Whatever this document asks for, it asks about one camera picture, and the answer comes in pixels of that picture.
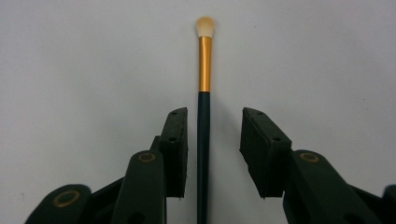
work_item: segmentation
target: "white bristles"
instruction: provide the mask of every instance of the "white bristles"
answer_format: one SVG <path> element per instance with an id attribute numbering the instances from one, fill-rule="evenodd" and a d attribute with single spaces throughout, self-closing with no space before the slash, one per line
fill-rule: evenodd
<path id="1" fill-rule="evenodd" d="M 212 37 L 215 31 L 215 23 L 210 17 L 201 17 L 196 23 L 198 36 Z"/>

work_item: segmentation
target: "white background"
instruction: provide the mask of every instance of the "white background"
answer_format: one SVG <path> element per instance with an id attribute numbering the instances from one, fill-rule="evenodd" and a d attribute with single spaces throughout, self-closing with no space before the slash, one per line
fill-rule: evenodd
<path id="1" fill-rule="evenodd" d="M 189 109 L 185 198 L 196 222 L 198 38 L 213 17 L 209 223 L 287 223 L 239 153 L 244 106 L 325 156 L 350 184 L 396 183 L 394 1 L 7 1 L 0 3 L 0 223 L 52 190 L 96 191 Z"/>

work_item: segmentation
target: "gold ferrule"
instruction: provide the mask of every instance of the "gold ferrule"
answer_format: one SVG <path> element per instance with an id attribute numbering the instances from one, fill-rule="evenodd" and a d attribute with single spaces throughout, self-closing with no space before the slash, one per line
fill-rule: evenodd
<path id="1" fill-rule="evenodd" d="M 212 38 L 199 37 L 199 91 L 210 91 L 210 60 Z"/>

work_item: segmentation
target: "dark green brush handle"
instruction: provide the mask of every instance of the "dark green brush handle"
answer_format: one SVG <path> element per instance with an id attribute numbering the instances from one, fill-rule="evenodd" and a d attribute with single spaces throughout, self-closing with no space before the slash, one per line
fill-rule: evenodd
<path id="1" fill-rule="evenodd" d="M 209 175 L 210 92 L 198 93 L 198 224 L 206 224 Z"/>

